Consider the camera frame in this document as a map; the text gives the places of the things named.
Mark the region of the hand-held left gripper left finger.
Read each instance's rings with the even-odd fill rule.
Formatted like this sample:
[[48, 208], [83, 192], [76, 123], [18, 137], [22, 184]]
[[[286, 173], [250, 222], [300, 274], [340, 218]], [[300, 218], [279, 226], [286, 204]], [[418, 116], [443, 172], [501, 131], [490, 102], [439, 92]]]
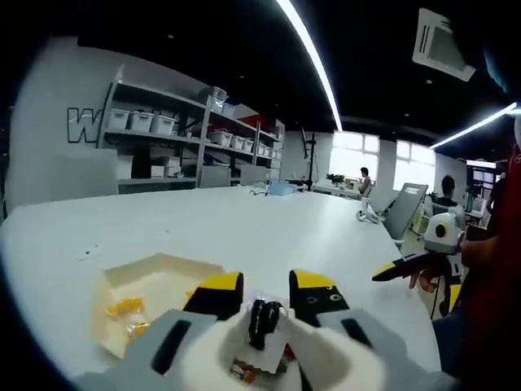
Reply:
[[168, 310], [127, 344], [124, 357], [103, 373], [85, 372], [77, 390], [179, 390], [176, 379], [185, 351], [207, 328], [236, 315], [243, 303], [243, 274], [205, 279], [180, 310]]

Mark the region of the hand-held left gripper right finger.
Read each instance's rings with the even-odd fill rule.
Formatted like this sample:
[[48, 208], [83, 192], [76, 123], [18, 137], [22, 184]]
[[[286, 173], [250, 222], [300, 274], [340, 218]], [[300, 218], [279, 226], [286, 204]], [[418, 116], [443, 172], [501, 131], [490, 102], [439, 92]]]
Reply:
[[406, 353], [395, 332], [361, 309], [349, 307], [334, 282], [325, 275], [294, 269], [289, 273], [290, 308], [313, 329], [338, 332], [361, 344], [383, 362], [385, 390], [455, 390], [456, 380], [442, 372], [428, 372]]

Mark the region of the person's right hand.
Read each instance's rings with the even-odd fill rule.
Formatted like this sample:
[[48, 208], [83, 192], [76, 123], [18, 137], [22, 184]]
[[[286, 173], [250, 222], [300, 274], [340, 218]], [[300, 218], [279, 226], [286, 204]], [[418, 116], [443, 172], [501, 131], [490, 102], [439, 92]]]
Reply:
[[[471, 268], [488, 263], [496, 247], [496, 242], [496, 237], [484, 241], [465, 240], [461, 246], [462, 264]], [[421, 272], [416, 272], [410, 277], [409, 289], [415, 288], [418, 284], [423, 291], [434, 292], [437, 285], [433, 283], [433, 279], [442, 274], [443, 271], [438, 266], [431, 266]]]

